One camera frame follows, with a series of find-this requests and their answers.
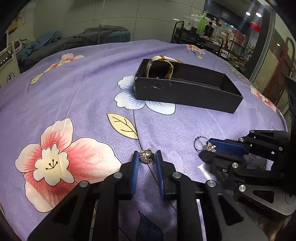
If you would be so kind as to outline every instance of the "bed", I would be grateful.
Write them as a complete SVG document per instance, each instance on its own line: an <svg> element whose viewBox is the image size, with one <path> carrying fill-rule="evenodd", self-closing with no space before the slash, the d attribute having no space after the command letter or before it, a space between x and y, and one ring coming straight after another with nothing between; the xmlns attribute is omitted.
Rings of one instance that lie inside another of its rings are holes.
<svg viewBox="0 0 296 241"><path fill-rule="evenodd" d="M234 114L136 100L133 76L156 55L225 73L244 99ZM197 136L287 130L279 110L222 59L157 40L53 54L0 90L0 111L0 204L21 240L78 182L103 180L135 150L161 150L177 171L206 182L216 177L193 147ZM251 168L266 168L253 159ZM120 240L176 239L176 203L161 200L155 177L155 164L141 163L134 199L119 204Z"/></svg>

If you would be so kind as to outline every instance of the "green bottle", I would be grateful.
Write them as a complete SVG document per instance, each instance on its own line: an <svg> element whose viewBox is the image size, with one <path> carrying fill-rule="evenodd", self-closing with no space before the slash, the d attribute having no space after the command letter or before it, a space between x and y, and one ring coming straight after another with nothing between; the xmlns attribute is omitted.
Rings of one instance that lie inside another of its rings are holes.
<svg viewBox="0 0 296 241"><path fill-rule="evenodd" d="M205 16L203 16L203 18L200 20L200 24L199 24L198 29L197 29L198 34L203 34L204 33L206 23L207 22L205 20Z"/></svg>

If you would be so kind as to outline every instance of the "pink flower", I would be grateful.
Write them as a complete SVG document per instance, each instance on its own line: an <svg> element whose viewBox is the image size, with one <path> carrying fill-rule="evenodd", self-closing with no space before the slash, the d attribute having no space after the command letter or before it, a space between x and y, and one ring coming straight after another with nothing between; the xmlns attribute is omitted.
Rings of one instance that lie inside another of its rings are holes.
<svg viewBox="0 0 296 241"><path fill-rule="evenodd" d="M205 51L203 49L200 49L196 47L195 45L186 44L187 49L191 51L198 51L200 54L205 54Z"/></svg>
<svg viewBox="0 0 296 241"><path fill-rule="evenodd" d="M82 180L95 183L119 171L112 148L93 138L72 142L70 118L57 120L41 135L41 144L29 144L15 165L25 173L25 194L39 212L49 212Z"/></svg>
<svg viewBox="0 0 296 241"><path fill-rule="evenodd" d="M52 64L47 70L45 70L44 72L47 72L51 69L54 69L56 67L59 67L65 63L69 63L70 61L74 61L76 59L80 59L80 58L83 58L84 56L83 55L78 55L76 57L74 57L74 54L72 53L67 53L67 54L64 54L62 57L61 57L61 61L59 63L55 63L55 64Z"/></svg>
<svg viewBox="0 0 296 241"><path fill-rule="evenodd" d="M251 86L251 93L257 97L259 97L268 107L270 107L276 113L276 106L267 99L264 95L262 95L255 87Z"/></svg>

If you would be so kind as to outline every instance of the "open box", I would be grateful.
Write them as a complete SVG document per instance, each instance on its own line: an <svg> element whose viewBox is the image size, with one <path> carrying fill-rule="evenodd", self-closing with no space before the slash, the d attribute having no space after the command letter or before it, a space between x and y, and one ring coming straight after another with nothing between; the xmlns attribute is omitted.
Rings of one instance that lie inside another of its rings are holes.
<svg viewBox="0 0 296 241"><path fill-rule="evenodd" d="M201 107L233 114L243 97L226 74L190 64L171 62L174 66L171 80L165 76L166 64L156 61L146 78L149 59L143 59L135 75L136 99Z"/></svg>

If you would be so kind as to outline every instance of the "black logo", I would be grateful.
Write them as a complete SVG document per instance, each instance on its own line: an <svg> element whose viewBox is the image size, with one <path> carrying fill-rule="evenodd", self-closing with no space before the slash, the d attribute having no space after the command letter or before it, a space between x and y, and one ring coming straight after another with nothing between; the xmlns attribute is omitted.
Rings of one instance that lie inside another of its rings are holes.
<svg viewBox="0 0 296 241"><path fill-rule="evenodd" d="M14 73L9 73L8 76L7 76L7 79L6 79L7 83L8 83L8 81L11 80L13 77L15 77L15 74L14 74Z"/></svg>

